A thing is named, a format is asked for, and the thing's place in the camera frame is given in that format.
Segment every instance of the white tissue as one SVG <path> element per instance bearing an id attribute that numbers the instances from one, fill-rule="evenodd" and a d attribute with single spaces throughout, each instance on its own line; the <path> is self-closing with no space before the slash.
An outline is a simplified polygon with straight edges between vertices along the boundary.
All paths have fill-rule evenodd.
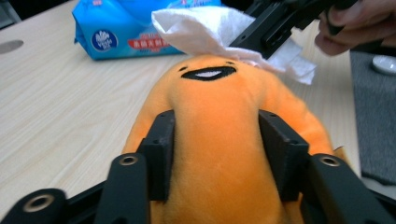
<path id="1" fill-rule="evenodd" d="M 168 8 L 152 12 L 152 23 L 173 47 L 190 55 L 214 54 L 249 63 L 311 84 L 315 65 L 300 56 L 301 48 L 290 38 L 269 60 L 254 50 L 228 47 L 254 22 L 230 7 Z"/>

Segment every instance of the plush toy face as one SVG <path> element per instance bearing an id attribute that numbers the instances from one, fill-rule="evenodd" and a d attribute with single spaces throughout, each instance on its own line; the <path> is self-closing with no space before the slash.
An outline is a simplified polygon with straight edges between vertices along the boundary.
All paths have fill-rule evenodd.
<path id="1" fill-rule="evenodd" d="M 154 223 L 290 221 L 265 157 L 259 109 L 285 120 L 310 144 L 310 153 L 332 153 L 326 132 L 301 100 L 274 75 L 238 61 L 206 55 L 167 71 L 123 152 L 136 151 L 155 117 L 170 109 L 176 116 L 170 196 L 152 203 Z"/>

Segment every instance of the human hand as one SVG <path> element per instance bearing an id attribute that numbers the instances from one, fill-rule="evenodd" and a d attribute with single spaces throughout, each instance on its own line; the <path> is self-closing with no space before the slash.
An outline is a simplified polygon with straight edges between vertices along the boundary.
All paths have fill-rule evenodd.
<path id="1" fill-rule="evenodd" d="M 345 10 L 332 7 L 328 19 L 323 13 L 320 15 L 315 39 L 316 45 L 328 55 L 381 39 L 382 47 L 396 48 L 396 0 L 358 0 Z M 330 35 L 329 22 L 345 27 L 338 35 Z"/>

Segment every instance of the table surface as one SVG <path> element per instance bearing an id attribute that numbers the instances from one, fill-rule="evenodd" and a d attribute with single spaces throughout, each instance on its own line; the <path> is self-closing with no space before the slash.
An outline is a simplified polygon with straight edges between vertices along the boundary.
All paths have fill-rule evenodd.
<path id="1" fill-rule="evenodd" d="M 72 197 L 106 179 L 150 88 L 187 55 L 95 62 L 74 45 L 70 1 L 0 32 L 0 218 L 21 197 L 57 188 Z M 317 24 L 294 32 L 303 55 L 318 65 L 311 86 L 282 78 L 344 146 L 360 173 L 349 54 L 323 55 Z"/>

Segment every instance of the blue plastic packaging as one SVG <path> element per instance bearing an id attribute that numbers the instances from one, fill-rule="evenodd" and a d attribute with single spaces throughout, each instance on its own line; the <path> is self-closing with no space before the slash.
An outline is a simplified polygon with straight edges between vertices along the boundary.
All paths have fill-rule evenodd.
<path id="1" fill-rule="evenodd" d="M 158 35 L 151 12 L 220 5 L 220 0 L 80 0 L 73 10 L 75 42 L 94 60 L 180 53 Z"/>

